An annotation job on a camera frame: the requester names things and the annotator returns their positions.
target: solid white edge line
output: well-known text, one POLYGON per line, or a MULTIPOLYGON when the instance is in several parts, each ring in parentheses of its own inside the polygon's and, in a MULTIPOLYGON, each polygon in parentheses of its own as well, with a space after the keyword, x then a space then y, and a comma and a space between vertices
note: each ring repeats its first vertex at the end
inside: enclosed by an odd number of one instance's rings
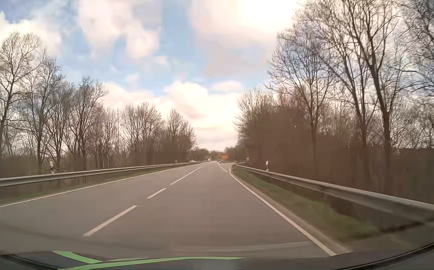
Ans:
POLYGON ((150 199, 150 198, 154 197, 155 195, 161 193, 162 191, 164 191, 164 190, 166 190, 166 189, 167 189, 167 187, 162 188, 161 190, 159 190, 159 191, 155 192, 154 194, 148 196, 147 199, 150 199))
POLYGON ((188 173, 188 174, 186 174, 186 175, 184 175, 184 176, 178 178, 177 180, 173 181, 170 185, 172 186, 173 184, 177 183, 178 181, 181 181, 182 179, 184 179, 185 176, 190 175, 191 173, 195 172, 196 170, 198 170, 198 169, 200 169, 200 168, 202 168, 202 167, 203 167, 203 166, 201 166, 201 167, 199 167, 199 168, 197 168, 197 169, 194 169, 194 170, 191 171, 190 173, 188 173))
POLYGON ((69 193, 69 192, 73 192, 73 191, 77 191, 77 190, 82 190, 82 189, 86 189, 86 188, 97 187, 97 186, 101 186, 101 185, 107 185, 107 184, 111 184, 111 183, 115 183, 115 182, 119 182, 119 181, 124 181, 124 180, 127 180, 127 179, 136 178, 136 177, 140 177, 140 176, 153 175, 153 174, 157 174, 157 173, 162 173, 162 172, 174 170, 174 169, 177 169, 177 168, 181 168, 181 167, 176 167, 176 168, 170 168, 170 169, 164 169, 164 170, 149 172, 149 173, 146 173, 146 174, 136 175, 136 176, 127 177, 127 178, 124 178, 124 179, 118 179, 118 180, 115 180, 115 181, 110 181, 110 182, 105 182, 105 183, 90 185, 90 186, 86 186, 86 187, 81 187, 81 188, 77 188, 77 189, 67 190, 67 191, 64 191, 64 192, 59 192, 59 193, 55 193, 55 194, 45 195, 45 196, 42 196, 42 197, 37 197, 37 198, 33 198, 33 199, 29 199, 29 200, 24 200, 24 201, 20 201, 20 202, 14 202, 14 203, 10 203, 10 204, 4 204, 4 205, 0 205, 0 208, 6 207, 6 206, 11 206, 11 205, 16 205, 16 204, 20 204, 20 203, 30 202, 30 201, 34 201, 34 200, 44 199, 44 198, 48 198, 48 197, 52 197, 52 196, 56 196, 56 195, 60 195, 60 194, 64 194, 64 193, 69 193))
POLYGON ((95 232, 97 232, 98 230, 100 230, 100 229, 104 228, 105 226, 109 225, 109 224, 110 224, 111 222, 113 222, 114 220, 116 220, 116 219, 118 219, 118 218, 124 216, 124 215, 127 214, 130 210, 132 210, 132 209, 134 209, 134 208, 136 208, 136 207, 137 207, 136 205, 130 206, 129 208, 127 208, 126 210, 124 210, 123 212, 121 212, 120 214, 118 214, 117 216, 115 216, 115 217, 113 217, 113 218, 107 220, 106 222, 104 222, 104 223, 98 225, 98 226, 95 227, 94 229, 89 230, 89 231, 86 232, 83 236, 88 237, 88 236, 93 235, 93 234, 94 234, 95 232))
POLYGON ((250 188, 248 188, 246 185, 244 185, 241 181, 239 181, 235 176, 232 175, 232 166, 228 170, 228 174, 232 176, 232 178, 235 179, 239 184, 241 184, 245 189, 250 191, 250 193, 254 194, 257 198, 259 198, 264 204, 266 204, 268 207, 270 207, 273 211, 275 211, 279 216, 284 218, 288 223, 290 223, 292 226, 294 226, 297 230, 299 230, 303 235, 307 236, 312 242, 314 242, 316 245, 318 245, 321 249, 323 249, 325 252, 327 252, 328 255, 334 256, 337 255, 334 251, 330 250, 326 245, 324 245, 322 242, 320 242, 316 237, 312 236, 310 233, 308 233, 306 230, 304 230, 301 226, 297 225, 292 219, 288 218, 286 215, 284 215, 282 212, 280 212, 277 208, 272 206, 270 203, 268 203, 266 200, 264 200, 261 196, 256 194, 254 191, 252 191, 250 188))

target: grass verge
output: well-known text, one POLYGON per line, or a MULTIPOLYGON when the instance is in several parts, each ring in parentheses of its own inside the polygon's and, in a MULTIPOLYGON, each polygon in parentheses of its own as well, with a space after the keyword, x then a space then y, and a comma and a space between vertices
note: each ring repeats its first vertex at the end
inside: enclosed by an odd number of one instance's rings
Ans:
POLYGON ((78 189, 78 188, 82 188, 82 187, 90 187, 90 186, 94 186, 94 185, 98 185, 98 184, 108 183, 108 182, 112 182, 112 181, 116 181, 116 180, 120 180, 120 179, 125 179, 125 178, 136 177, 139 175, 146 175, 149 173, 173 169, 173 168, 182 167, 182 166, 185 166, 185 165, 175 166, 175 167, 171 167, 171 168, 162 167, 162 168, 142 169, 142 170, 136 171, 132 174, 125 175, 125 176, 119 176, 119 177, 110 176, 108 178, 105 178, 105 180, 103 180, 103 181, 102 180, 95 181, 95 182, 90 181, 88 183, 78 183, 78 184, 72 184, 72 185, 68 185, 68 186, 61 186, 58 188, 52 188, 52 190, 48 190, 48 191, 44 191, 44 192, 35 192, 35 193, 28 193, 28 194, 13 196, 13 197, 5 198, 5 199, 0 199, 0 205, 15 203, 15 202, 19 202, 19 201, 25 201, 25 200, 29 200, 29 199, 33 199, 33 198, 46 196, 46 195, 52 195, 52 194, 56 194, 56 193, 60 193, 60 192, 64 192, 64 191, 69 191, 69 190, 73 190, 73 189, 78 189))
POLYGON ((379 233, 378 228, 372 224, 336 213, 324 202, 314 201, 285 190, 245 169, 234 166, 232 173, 335 240, 345 243, 356 239, 357 236, 379 233))

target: guardrail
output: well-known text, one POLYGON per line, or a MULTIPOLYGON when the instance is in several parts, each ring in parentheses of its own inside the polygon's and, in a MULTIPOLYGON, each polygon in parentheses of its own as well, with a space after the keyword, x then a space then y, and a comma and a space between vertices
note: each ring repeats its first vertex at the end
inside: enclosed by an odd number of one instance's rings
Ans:
POLYGON ((0 204, 132 177, 138 172, 154 168, 172 168, 202 162, 205 161, 0 178, 0 204))
POLYGON ((14 185, 46 182, 46 181, 69 179, 69 178, 78 178, 78 177, 93 176, 93 175, 122 173, 122 172, 137 171, 137 170, 151 169, 151 168, 172 167, 172 166, 179 166, 179 165, 186 165, 186 164, 197 164, 197 162, 147 165, 147 166, 113 168, 113 169, 94 169, 94 170, 60 172, 60 173, 53 173, 53 174, 0 178, 0 187, 8 187, 14 185))
POLYGON ((382 234, 392 233, 412 247, 434 243, 433 204, 235 165, 263 179, 278 180, 274 183, 285 182, 282 187, 311 200, 323 201, 335 212, 370 223, 382 234))

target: tree trunk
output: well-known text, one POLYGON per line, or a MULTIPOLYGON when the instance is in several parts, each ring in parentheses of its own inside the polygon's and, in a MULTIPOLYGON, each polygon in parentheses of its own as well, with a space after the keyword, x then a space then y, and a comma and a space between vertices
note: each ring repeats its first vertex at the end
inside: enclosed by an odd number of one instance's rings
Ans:
POLYGON ((37 141, 37 174, 42 174, 42 153, 40 152, 40 141, 37 141))
POLYGON ((60 151, 57 151, 57 154, 55 156, 55 168, 57 170, 58 173, 60 173, 62 171, 62 167, 61 167, 61 154, 60 151))
POLYGON ((369 158, 369 145, 367 144, 367 127, 364 123, 360 124, 361 140, 362 140, 362 159, 364 169, 364 181, 368 183, 370 177, 370 158, 369 158))
POLYGON ((313 161, 313 174, 314 178, 319 177, 319 165, 317 160, 317 129, 315 125, 310 126, 310 133, 312 139, 312 161, 313 161))
POLYGON ((385 159, 385 178, 382 181, 380 192, 386 193, 387 187, 392 183, 392 145, 390 144, 390 114, 382 112, 383 117, 383 137, 384 137, 384 159, 385 159))

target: dashed white lane marking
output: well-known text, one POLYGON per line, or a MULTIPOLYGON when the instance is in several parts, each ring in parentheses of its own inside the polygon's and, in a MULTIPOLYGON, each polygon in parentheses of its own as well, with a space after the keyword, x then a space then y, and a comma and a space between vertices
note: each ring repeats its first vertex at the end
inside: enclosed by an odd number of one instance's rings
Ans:
POLYGON ((115 182, 120 182, 120 181, 124 181, 124 180, 131 179, 131 178, 137 178, 137 177, 146 176, 146 175, 153 175, 153 174, 163 173, 165 171, 170 171, 170 170, 174 170, 174 169, 178 169, 178 168, 181 168, 181 167, 171 168, 171 169, 163 169, 163 170, 154 171, 154 172, 150 172, 150 173, 146 173, 146 174, 141 174, 141 175, 137 175, 137 176, 127 177, 127 178, 124 178, 124 179, 118 179, 118 180, 115 180, 115 181, 110 181, 110 182, 105 182, 105 183, 100 183, 100 184, 94 184, 94 185, 91 185, 91 186, 86 186, 86 187, 76 188, 76 189, 72 189, 72 190, 68 190, 68 191, 64 191, 64 192, 55 193, 55 194, 45 195, 45 196, 42 196, 42 197, 37 197, 37 198, 33 198, 33 199, 29 199, 29 200, 24 200, 24 201, 20 201, 20 202, 14 202, 14 203, 9 203, 9 204, 4 204, 4 205, 0 205, 0 208, 11 206, 11 205, 16 205, 16 204, 21 204, 21 203, 25 203, 25 202, 40 200, 40 199, 44 199, 44 198, 48 198, 48 197, 52 197, 52 196, 57 196, 57 195, 60 195, 60 194, 74 192, 74 191, 77 191, 77 190, 83 190, 83 189, 87 189, 87 188, 91 188, 91 187, 98 187, 98 186, 102 186, 102 185, 107 185, 107 184, 111 184, 111 183, 115 183, 115 182))
POLYGON ((173 183, 171 183, 170 185, 172 186, 173 184, 175 184, 175 183, 177 183, 178 181, 182 180, 185 176, 190 175, 191 173, 195 172, 196 170, 198 170, 198 169, 200 169, 200 168, 202 168, 202 167, 199 167, 199 168, 197 168, 197 169, 194 169, 194 170, 191 171, 190 173, 188 173, 188 174, 186 174, 186 175, 184 175, 184 176, 178 178, 177 180, 173 181, 173 183))
POLYGON ((166 190, 166 189, 167 189, 167 187, 162 188, 161 190, 159 190, 159 191, 155 192, 154 194, 148 196, 147 199, 150 199, 150 198, 154 197, 155 195, 161 193, 162 191, 164 191, 164 190, 166 190))
POLYGON ((97 227, 95 227, 94 229, 88 231, 88 232, 85 233, 83 236, 88 237, 88 236, 93 235, 93 234, 94 234, 95 232, 97 232, 98 230, 100 230, 100 229, 104 228, 105 226, 109 225, 112 221, 114 221, 114 220, 116 220, 116 219, 118 219, 118 218, 124 216, 124 215, 127 214, 130 210, 132 210, 132 209, 134 209, 134 208, 136 208, 136 207, 137 207, 136 205, 130 206, 128 209, 124 210, 123 212, 121 212, 121 213, 118 214, 117 216, 115 216, 115 217, 113 217, 113 218, 107 220, 106 222, 104 222, 104 223, 98 225, 97 227))

